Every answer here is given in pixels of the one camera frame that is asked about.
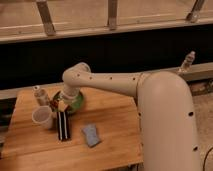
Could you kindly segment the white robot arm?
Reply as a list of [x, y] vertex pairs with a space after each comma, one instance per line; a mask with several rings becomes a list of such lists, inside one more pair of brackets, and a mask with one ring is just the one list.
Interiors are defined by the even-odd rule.
[[202, 171], [193, 98], [186, 81], [170, 71], [93, 73], [81, 62], [63, 72], [67, 103], [82, 87], [134, 97], [141, 115], [144, 171]]

